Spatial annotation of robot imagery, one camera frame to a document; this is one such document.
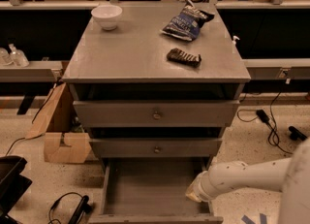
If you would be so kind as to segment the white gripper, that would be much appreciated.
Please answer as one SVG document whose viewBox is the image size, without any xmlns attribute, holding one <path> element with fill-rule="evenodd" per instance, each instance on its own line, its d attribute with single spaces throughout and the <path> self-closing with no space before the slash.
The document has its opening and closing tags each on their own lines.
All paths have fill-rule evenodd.
<svg viewBox="0 0 310 224">
<path fill-rule="evenodd" d="M 211 183 L 209 172 L 203 171 L 198 174 L 195 183 L 192 182 L 186 189 L 185 196 L 196 202 L 200 203 L 201 201 L 207 202 L 216 198 L 217 189 Z"/>
</svg>

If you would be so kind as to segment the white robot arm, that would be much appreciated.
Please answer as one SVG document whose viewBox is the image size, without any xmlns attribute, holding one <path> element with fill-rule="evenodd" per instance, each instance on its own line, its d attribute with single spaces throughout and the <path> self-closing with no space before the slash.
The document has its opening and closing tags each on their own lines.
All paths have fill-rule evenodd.
<svg viewBox="0 0 310 224">
<path fill-rule="evenodd" d="M 281 192 L 278 224 L 310 224 L 310 139 L 290 158 L 253 165 L 213 164 L 196 176 L 185 195 L 200 203 L 241 188 Z"/>
</svg>

